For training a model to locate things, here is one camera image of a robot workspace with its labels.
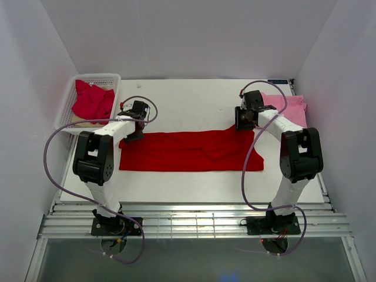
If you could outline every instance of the white plastic basket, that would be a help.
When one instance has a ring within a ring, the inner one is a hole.
[[[71,122],[73,112],[72,106],[77,100],[76,80],[80,79],[89,84],[95,84],[98,86],[107,86],[113,89],[115,92],[115,98],[113,100],[111,117],[114,117],[115,111],[120,109],[116,108],[116,102],[118,100],[118,94],[120,92],[120,81],[122,78],[115,73],[89,73],[85,75],[76,75],[69,81],[68,87],[65,89],[64,97],[59,109],[59,113],[55,120],[55,128],[58,129],[63,125]],[[73,135],[78,135],[81,131],[94,131],[98,127],[74,127],[70,126],[64,128],[62,131],[69,132]]]

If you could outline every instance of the white robotic arm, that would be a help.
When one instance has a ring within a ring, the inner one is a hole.
[[[303,188],[323,170],[318,131],[315,128],[303,128],[278,115],[273,106],[264,105],[260,91],[242,93],[241,98],[241,106],[235,108],[236,129],[252,130],[256,125],[268,125],[266,131],[281,142],[280,169],[283,177],[269,208],[289,206],[269,210],[263,219],[247,219],[247,226],[252,225],[253,230],[256,230],[252,234],[264,234],[265,230],[288,229],[289,226],[297,224],[293,207],[297,204]]]
[[[258,125],[260,127],[265,127],[265,125],[278,114],[277,110],[265,110],[260,112],[258,115]],[[273,122],[267,127],[266,131],[271,133],[279,142],[281,142],[282,133],[284,132],[303,132],[303,127],[296,125],[295,123],[289,121],[284,116],[279,116],[273,120]],[[298,202],[303,188],[309,183],[308,179],[302,179],[295,183],[292,183],[290,179],[282,177],[282,181],[278,192],[271,202],[272,207],[278,207],[283,205],[292,205],[295,206]],[[278,209],[274,211],[277,216],[282,215],[286,216],[295,212],[295,209],[285,208]]]
[[[123,139],[129,142],[143,137],[143,122],[122,119],[144,120],[148,108],[146,103],[134,101],[130,110],[118,114],[116,118],[119,121],[110,122],[94,132],[81,132],[78,137],[73,172],[87,185],[94,200],[101,203],[93,214],[99,225],[111,234],[117,234],[124,228],[123,219],[103,208],[122,212],[120,203],[107,185],[114,170],[113,148]]]

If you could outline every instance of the red cloth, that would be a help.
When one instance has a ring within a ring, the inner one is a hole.
[[[115,93],[104,90],[96,85],[89,85],[82,80],[76,80],[77,101],[72,111],[82,119],[109,119]]]
[[[208,172],[242,170],[254,138],[252,130],[145,133],[143,139],[125,143],[120,170],[153,172]],[[264,160],[251,152],[247,171],[264,169]]]

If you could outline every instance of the black clamp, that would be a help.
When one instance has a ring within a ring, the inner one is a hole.
[[[299,153],[299,146],[307,151]],[[296,183],[313,179],[324,168],[320,137],[316,128],[287,131],[281,136],[280,168],[284,177]]]
[[[243,220],[240,221],[239,225],[247,227],[248,235],[273,235],[282,232],[287,235],[300,234],[300,226],[295,213],[288,216],[277,216],[272,210],[267,211],[266,216],[247,216],[245,223],[243,223]]]
[[[275,107],[264,106],[264,100],[259,90],[242,93],[242,107],[235,107],[236,130],[253,130],[257,125],[258,113],[265,110],[275,110]]]
[[[89,154],[95,150],[98,151],[97,156]],[[113,137],[81,132],[73,160],[73,173],[85,183],[92,182],[103,186],[104,182],[111,178],[113,168]]]
[[[142,101],[134,101],[130,110],[123,111],[123,104],[120,105],[121,112],[118,116],[129,116],[132,119],[144,120],[147,114],[149,105]],[[143,129],[145,128],[145,122],[136,122],[136,129],[131,135],[129,135],[124,141],[131,142],[143,138]]]
[[[118,213],[123,214],[122,206],[120,205],[120,210]],[[92,236],[113,236],[119,235],[124,230],[127,230],[128,236],[140,236],[141,230],[138,228],[134,222],[128,219],[124,219],[120,216],[115,217],[105,217],[97,214],[96,209],[93,210],[95,216],[92,223]],[[136,220],[141,226],[143,225],[142,217],[132,217]]]

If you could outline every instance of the purple cable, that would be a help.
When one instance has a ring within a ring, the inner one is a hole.
[[[149,121],[145,121],[145,120],[140,120],[140,119],[121,119],[122,121],[131,121],[131,122],[143,122],[143,123],[150,123],[150,122],[153,122],[157,117],[158,117],[158,108],[157,106],[154,104],[153,101],[151,101],[150,99],[146,98],[146,97],[143,97],[143,96],[132,96],[132,97],[129,97],[127,98],[126,100],[124,100],[123,103],[126,103],[127,101],[131,100],[131,99],[134,99],[134,98],[141,98],[141,99],[144,99],[144,100],[147,100],[148,102],[150,102],[154,108],[155,108],[155,116],[150,119]],[[131,261],[126,261],[120,257],[116,257],[116,256],[112,256],[114,259],[118,260],[118,261],[121,261],[122,263],[125,263],[125,264],[132,264],[132,263],[135,263],[136,261],[138,261],[138,259],[140,259],[140,257],[142,256],[143,254],[143,251],[145,249],[145,234],[143,232],[143,229],[142,229],[142,226],[140,223],[138,223],[136,220],[134,220],[133,218],[129,217],[129,216],[125,216],[124,214],[121,214],[121,213],[117,213],[113,210],[110,210],[108,209],[107,207],[103,206],[101,203],[97,202],[96,200],[93,200],[93,199],[90,199],[88,197],[85,197],[83,195],[80,195],[80,194],[76,194],[72,191],[69,191],[67,189],[65,189],[64,187],[62,187],[59,183],[57,183],[55,181],[55,179],[52,178],[49,170],[48,170],[48,167],[47,167],[47,151],[48,151],[48,146],[51,142],[51,140],[53,139],[53,137],[55,137],[56,134],[58,134],[62,129],[64,128],[67,128],[69,126],[72,126],[72,125],[77,125],[78,123],[83,123],[83,122],[117,122],[119,121],[119,119],[90,119],[90,120],[80,120],[78,122],[70,122],[66,125],[63,125],[61,126],[59,129],[56,129],[52,134],[51,136],[48,138],[47,142],[46,142],[46,145],[45,145],[45,149],[43,151],[43,166],[44,166],[44,169],[45,169],[45,172],[46,172],[46,175],[48,177],[48,179],[51,181],[51,183],[53,185],[55,185],[57,188],[59,188],[60,190],[64,191],[65,193],[68,193],[72,196],[75,196],[75,197],[78,197],[78,198],[81,198],[83,200],[87,200],[93,204],[96,204],[100,207],[102,207],[103,209],[105,209],[107,212],[109,213],[112,213],[112,214],[115,214],[119,217],[123,217],[124,219],[126,220],[130,220],[132,221],[134,224],[137,224],[137,226],[140,228],[140,231],[141,231],[141,235],[142,235],[142,247],[141,247],[141,251],[140,253],[137,255],[136,258],[134,258],[133,260]]]
[[[252,81],[250,83],[248,83],[242,90],[240,93],[243,93],[246,88],[248,86],[250,86],[251,84],[254,84],[254,83],[257,83],[257,82],[262,82],[262,83],[266,83],[266,84],[269,84],[269,85],[272,85],[274,86],[275,88],[278,89],[279,92],[281,92],[282,96],[283,96],[283,100],[284,100],[284,107],[278,112],[278,114],[280,115],[281,113],[283,113],[284,110],[286,110],[287,108],[287,98],[286,98],[286,95],[283,93],[283,91],[281,90],[281,88],[279,88],[277,85],[275,85],[274,83],[271,83],[269,81],[264,81],[264,80],[255,80],[255,81]],[[285,209],[285,208],[295,208],[297,210],[299,210],[301,212],[301,214],[303,215],[303,219],[304,219],[304,228],[303,228],[303,232],[301,233],[301,237],[299,238],[299,241],[295,244],[294,247],[292,247],[289,251],[285,252],[285,253],[282,253],[282,254],[279,254],[279,256],[285,256],[287,254],[290,254],[292,253],[299,245],[300,243],[302,242],[303,238],[304,238],[304,235],[306,234],[306,231],[307,231],[307,218],[306,218],[306,214],[304,213],[304,211],[298,207],[298,206],[293,206],[291,204],[286,204],[286,205],[283,205],[283,206],[278,206],[278,207],[270,207],[268,209],[260,209],[258,207],[255,207],[253,206],[250,202],[248,202],[247,200],[247,196],[246,196],[246,188],[245,188],[245,185],[244,185],[244,181],[245,181],[245,176],[246,176],[246,169],[247,169],[247,164],[248,164],[248,161],[249,161],[249,157],[251,155],[251,152],[254,148],[254,145],[256,144],[256,141],[259,139],[260,135],[263,134],[263,132],[267,129],[267,127],[269,125],[271,125],[271,123],[278,117],[278,115],[275,115],[273,116],[273,118],[271,120],[269,120],[269,122],[261,129],[261,131],[257,134],[257,136],[254,138],[249,150],[248,150],[248,153],[247,153],[247,156],[246,156],[246,159],[244,161],[244,166],[243,166],[243,171],[241,172],[241,194],[243,195],[243,199],[244,201],[246,202],[246,204],[253,210],[257,210],[258,212],[269,212],[269,211],[272,211],[272,210],[278,210],[278,209]]]
[[[107,251],[93,250],[93,249],[88,248],[88,247],[85,247],[85,249],[86,249],[87,251],[91,251],[92,253],[101,254],[101,255],[107,255],[107,256],[110,257],[110,259],[113,258],[113,259],[115,259],[115,260],[118,260],[118,261],[121,262],[121,263],[129,264],[129,263],[126,262],[126,260],[122,259],[121,257],[115,256],[115,255],[113,255],[113,254],[111,254],[111,253],[109,253],[109,252],[107,252]]]

